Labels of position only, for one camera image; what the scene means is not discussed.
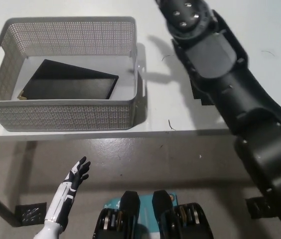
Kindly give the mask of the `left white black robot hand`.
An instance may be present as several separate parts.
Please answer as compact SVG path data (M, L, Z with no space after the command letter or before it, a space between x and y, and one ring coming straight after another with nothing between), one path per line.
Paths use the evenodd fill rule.
M90 161L83 156L71 168L63 182L59 185L49 209L46 213L45 220L57 223L65 231L68 225L68 217L71 211L77 190L82 182L89 178Z

